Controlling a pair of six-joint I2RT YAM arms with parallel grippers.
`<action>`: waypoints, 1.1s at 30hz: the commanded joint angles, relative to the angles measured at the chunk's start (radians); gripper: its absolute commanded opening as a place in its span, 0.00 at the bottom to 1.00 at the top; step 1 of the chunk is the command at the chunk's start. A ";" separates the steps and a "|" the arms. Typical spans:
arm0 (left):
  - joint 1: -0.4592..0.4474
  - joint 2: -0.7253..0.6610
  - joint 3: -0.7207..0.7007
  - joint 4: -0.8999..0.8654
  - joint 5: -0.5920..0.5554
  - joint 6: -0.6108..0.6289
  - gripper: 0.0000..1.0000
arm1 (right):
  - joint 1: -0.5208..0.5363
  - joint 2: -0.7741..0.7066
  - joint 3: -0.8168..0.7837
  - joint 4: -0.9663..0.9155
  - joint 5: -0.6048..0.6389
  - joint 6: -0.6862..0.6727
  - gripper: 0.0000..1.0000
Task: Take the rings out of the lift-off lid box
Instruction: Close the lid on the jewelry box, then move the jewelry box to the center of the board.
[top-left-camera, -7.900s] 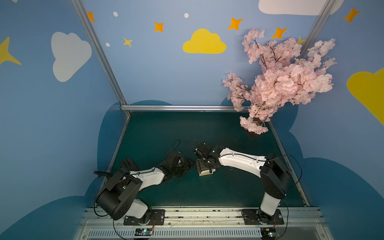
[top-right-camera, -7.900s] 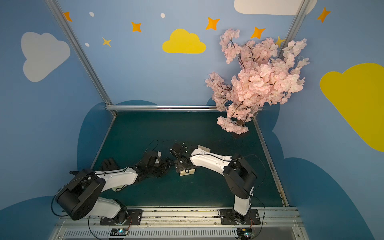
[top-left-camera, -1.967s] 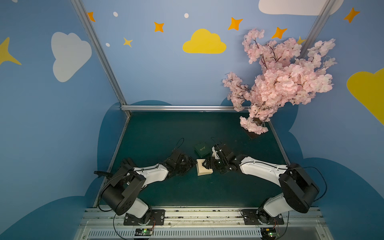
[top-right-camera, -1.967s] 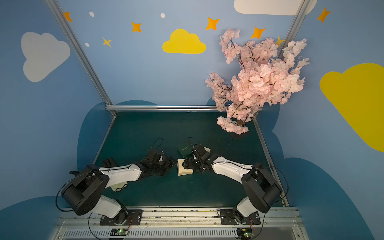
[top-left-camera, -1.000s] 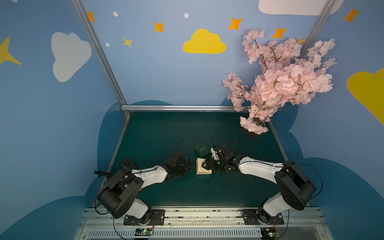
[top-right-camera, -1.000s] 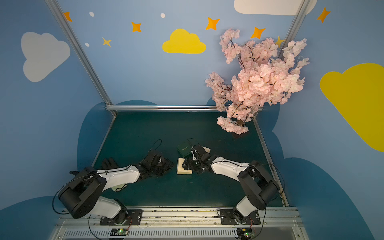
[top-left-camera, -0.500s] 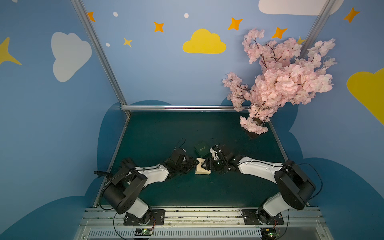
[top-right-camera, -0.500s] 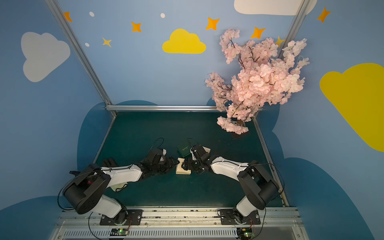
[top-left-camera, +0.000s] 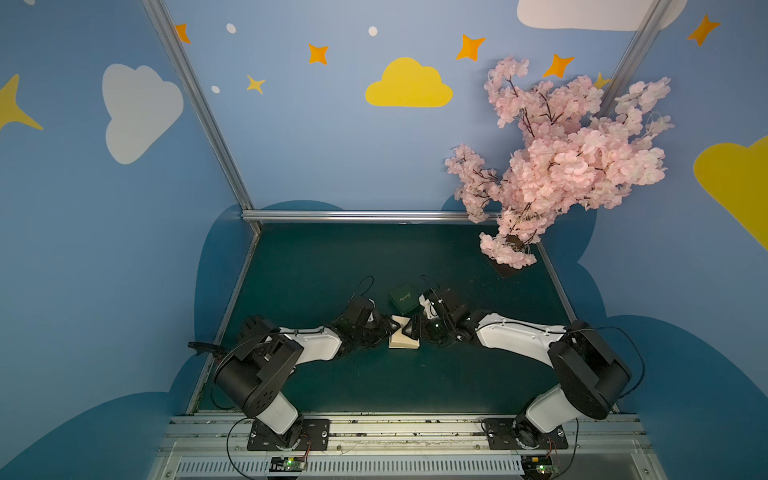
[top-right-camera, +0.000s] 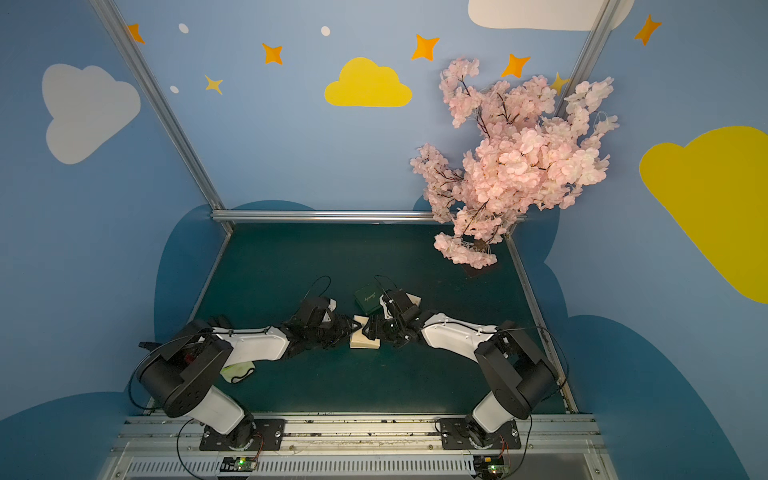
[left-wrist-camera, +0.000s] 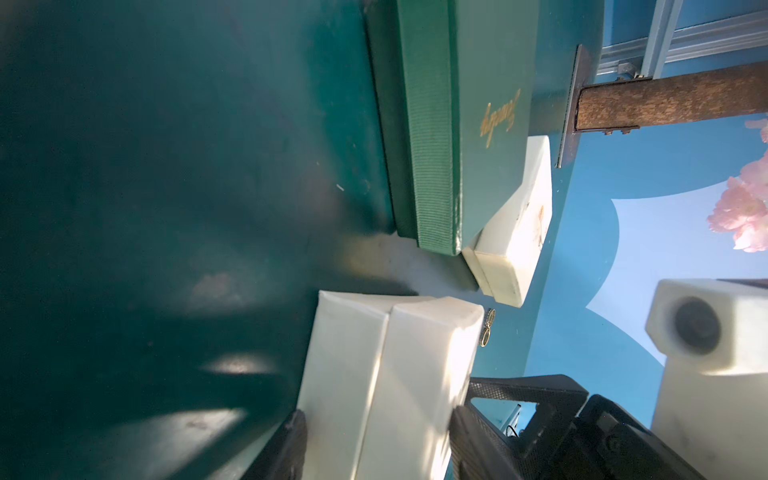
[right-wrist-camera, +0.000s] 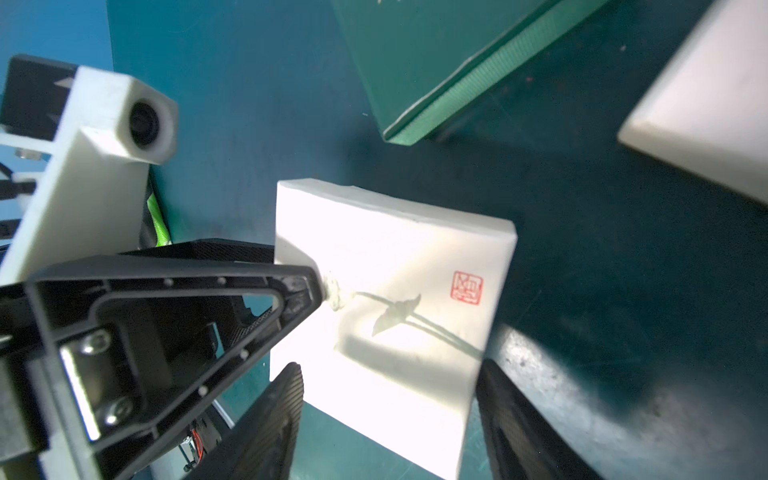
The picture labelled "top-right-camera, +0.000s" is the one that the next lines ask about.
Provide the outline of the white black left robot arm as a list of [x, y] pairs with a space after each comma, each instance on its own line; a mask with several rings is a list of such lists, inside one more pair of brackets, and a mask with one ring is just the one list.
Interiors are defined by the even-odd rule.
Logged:
[[252, 427], [246, 410], [215, 386], [226, 368], [329, 349], [361, 328], [360, 322], [336, 311], [334, 300], [323, 296], [302, 300], [287, 321], [261, 329], [194, 320], [167, 343], [150, 346], [134, 377], [168, 417], [186, 416], [225, 436], [248, 436]]

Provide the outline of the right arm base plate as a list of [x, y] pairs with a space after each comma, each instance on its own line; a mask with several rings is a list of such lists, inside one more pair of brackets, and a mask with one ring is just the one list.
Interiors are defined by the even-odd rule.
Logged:
[[440, 418], [435, 423], [444, 450], [520, 450], [520, 432], [515, 420], [504, 423], [497, 431], [488, 433], [474, 420]]

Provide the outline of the white lotus box lid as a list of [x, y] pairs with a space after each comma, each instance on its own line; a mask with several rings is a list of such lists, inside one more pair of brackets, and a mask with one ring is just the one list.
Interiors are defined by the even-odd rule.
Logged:
[[256, 370], [253, 362], [228, 365], [220, 372], [221, 377], [230, 384], [238, 384], [251, 376]]

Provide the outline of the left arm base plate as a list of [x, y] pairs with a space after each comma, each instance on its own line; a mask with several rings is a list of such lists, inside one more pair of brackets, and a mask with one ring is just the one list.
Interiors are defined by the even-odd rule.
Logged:
[[200, 442], [201, 451], [258, 452], [277, 451], [281, 447], [285, 421], [282, 419], [244, 418], [228, 434], [206, 426]]

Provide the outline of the white flower box lid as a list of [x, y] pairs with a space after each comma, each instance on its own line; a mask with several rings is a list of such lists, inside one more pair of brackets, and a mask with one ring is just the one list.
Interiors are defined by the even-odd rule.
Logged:
[[410, 301], [411, 301], [411, 302], [412, 302], [412, 303], [413, 303], [415, 306], [417, 306], [417, 307], [419, 307], [419, 306], [420, 306], [420, 304], [421, 304], [421, 298], [420, 298], [420, 297], [418, 297], [418, 296], [416, 296], [416, 295], [412, 295], [412, 294], [410, 294], [410, 293], [408, 293], [408, 294], [407, 294], [407, 296], [408, 296], [409, 300], [410, 300]]

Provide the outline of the white flower gift box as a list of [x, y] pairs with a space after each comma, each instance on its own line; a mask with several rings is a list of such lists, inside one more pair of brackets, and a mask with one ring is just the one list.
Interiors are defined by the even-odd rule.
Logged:
[[378, 350], [380, 348], [379, 339], [371, 340], [363, 333], [363, 329], [366, 327], [368, 320], [369, 318], [365, 316], [355, 315], [353, 317], [353, 321], [359, 325], [359, 328], [350, 336], [349, 346], [351, 349]]

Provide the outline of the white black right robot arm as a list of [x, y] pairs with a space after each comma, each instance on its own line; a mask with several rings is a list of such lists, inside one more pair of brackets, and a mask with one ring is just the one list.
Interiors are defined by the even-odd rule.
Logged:
[[478, 325], [442, 312], [426, 311], [403, 290], [379, 298], [383, 313], [367, 321], [362, 334], [394, 345], [419, 341], [452, 352], [479, 366], [490, 392], [468, 416], [468, 428], [482, 438], [513, 419], [527, 419], [534, 408], [561, 388], [557, 369], [512, 321]]

